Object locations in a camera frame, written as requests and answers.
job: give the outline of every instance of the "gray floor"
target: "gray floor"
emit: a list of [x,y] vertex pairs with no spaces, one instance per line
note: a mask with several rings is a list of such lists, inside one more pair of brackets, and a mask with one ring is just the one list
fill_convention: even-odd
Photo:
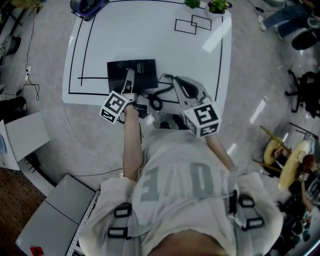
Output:
[[[266,10],[271,9],[262,0],[254,0],[253,3]],[[319,61],[314,56],[319,56],[319,49],[299,52],[291,47],[290,38],[279,41],[274,31],[260,31],[257,14],[246,0],[234,1],[231,13],[231,67],[219,136],[226,149],[236,144],[231,157],[242,172],[259,172],[261,167],[252,163],[251,158],[261,156],[268,142],[266,134],[259,129],[260,125],[278,136],[289,132],[288,143],[292,147],[299,143],[302,135],[289,127],[288,122],[320,133],[319,118],[306,118],[304,110],[292,114],[294,98],[288,99],[284,95],[285,90],[290,90],[287,70],[292,66],[293,71],[301,76],[317,69]],[[24,84],[32,19],[31,12],[23,18],[23,27],[18,27],[15,32],[16,36],[22,38],[20,48],[17,53],[5,58],[5,67],[1,69],[1,83],[6,85],[5,91],[8,93],[15,93]],[[33,86],[27,86],[23,92],[28,113],[43,113],[50,142],[36,153],[43,170],[56,182],[66,173],[91,175],[107,172],[105,166],[115,169],[122,166],[123,126],[106,123],[98,115],[98,106],[62,102],[65,56],[75,19],[76,16],[70,13],[68,0],[47,0],[35,16],[28,65],[32,66],[34,73],[30,80],[40,85],[40,99],[36,100]],[[64,109],[53,97],[48,85],[62,102],[73,131]],[[266,106],[255,122],[250,123],[249,119],[261,100],[265,101]],[[150,127],[143,122],[142,134],[146,136]],[[93,157],[82,148],[73,132]],[[101,181],[117,175],[114,172],[79,179],[97,189]],[[268,177],[263,180],[270,188],[274,186],[271,191],[276,198],[277,181]]]

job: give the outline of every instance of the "potted plant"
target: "potted plant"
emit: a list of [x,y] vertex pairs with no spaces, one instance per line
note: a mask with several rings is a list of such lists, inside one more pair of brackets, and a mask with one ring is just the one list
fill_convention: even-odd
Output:
[[210,0],[205,6],[204,12],[209,19],[215,19],[223,16],[227,8],[231,8],[232,4],[227,0]]
[[194,9],[200,7],[200,0],[184,0],[184,4]]

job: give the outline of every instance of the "white desk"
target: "white desk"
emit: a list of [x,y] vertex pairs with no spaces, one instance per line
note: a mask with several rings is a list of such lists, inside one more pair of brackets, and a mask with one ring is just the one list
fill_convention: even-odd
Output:
[[[102,105],[109,95],[107,62],[155,59],[158,78],[167,73],[199,81],[222,114],[230,70],[231,14],[211,23],[206,3],[191,9],[183,2],[111,0],[91,21],[77,18],[65,59],[63,101]],[[160,83],[159,89],[167,86]],[[177,105],[173,90],[160,97]]]
[[0,122],[7,152],[0,158],[0,167],[20,170],[18,163],[25,156],[49,141],[41,113],[34,113],[9,122]]

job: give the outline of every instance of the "white marker cube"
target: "white marker cube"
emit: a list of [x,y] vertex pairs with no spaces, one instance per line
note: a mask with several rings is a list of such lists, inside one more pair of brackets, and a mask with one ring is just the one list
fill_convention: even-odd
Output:
[[214,134],[220,129],[221,117],[215,102],[184,110],[183,115],[185,125],[198,138]]
[[100,117],[103,117],[110,123],[115,124],[128,102],[127,98],[113,90],[101,106]]

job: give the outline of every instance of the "office chair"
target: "office chair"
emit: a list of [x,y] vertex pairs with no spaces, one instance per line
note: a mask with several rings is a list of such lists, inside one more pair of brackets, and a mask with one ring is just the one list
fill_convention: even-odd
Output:
[[305,110],[308,111],[313,118],[316,116],[320,117],[320,72],[307,72],[299,79],[296,78],[292,70],[288,70],[288,73],[292,75],[297,91],[286,91],[285,95],[298,96],[296,107],[291,110],[292,113],[297,113],[299,106],[304,102]]

